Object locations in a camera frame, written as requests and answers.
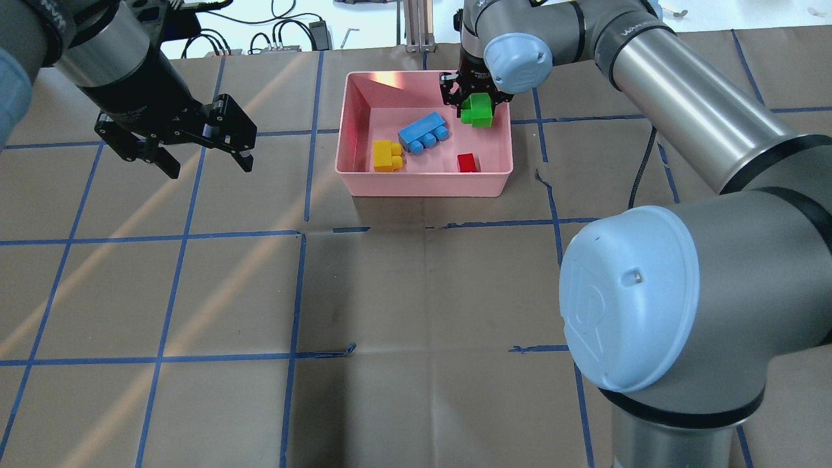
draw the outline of blue block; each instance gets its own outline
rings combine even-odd
[[[421,154],[424,148],[434,147],[437,141],[448,139],[450,134],[445,125],[442,116],[437,112],[431,112],[399,130],[399,143],[406,152]]]

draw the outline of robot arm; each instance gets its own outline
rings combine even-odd
[[[832,138],[747,97],[646,1],[544,3],[468,0],[457,83],[474,70],[494,98],[591,58],[721,194],[585,227],[560,305],[576,363],[614,404],[616,468],[727,467],[771,358],[832,336]]]
[[[6,136],[28,107],[38,68],[54,64],[102,110],[95,131],[125,161],[141,159],[177,178],[179,162],[160,145],[194,142],[228,152],[251,171],[256,125],[227,94],[206,105],[194,99],[159,50],[170,26],[164,19],[174,12],[168,2],[156,2],[156,17],[140,22],[136,15],[146,11],[146,3],[134,3],[141,5],[134,11],[117,0],[2,1],[16,14],[3,16],[0,47],[7,53],[0,53],[0,62],[6,59],[22,88],[7,113]],[[41,11],[41,5],[49,7]],[[74,32],[60,32],[60,24],[72,25]],[[17,44],[15,37],[31,38],[32,45]]]

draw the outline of red block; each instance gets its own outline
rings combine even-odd
[[[473,160],[473,153],[467,152],[465,154],[457,155],[457,162],[459,162],[460,172],[476,172],[477,163]]]

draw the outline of black connector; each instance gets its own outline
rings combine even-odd
[[[332,48],[332,41],[329,39],[329,29],[326,27],[326,21],[311,22],[310,31],[312,32],[313,50],[330,50]]]

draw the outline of pink plastic box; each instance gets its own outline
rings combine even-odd
[[[432,111],[448,123],[450,138],[419,156],[404,153],[397,172],[374,172],[373,140],[396,142],[399,130]],[[467,152],[479,172],[459,172],[457,155]],[[335,171],[354,197],[497,197],[513,168],[507,103],[497,106],[490,128],[472,128],[442,104],[437,71],[347,76]]]

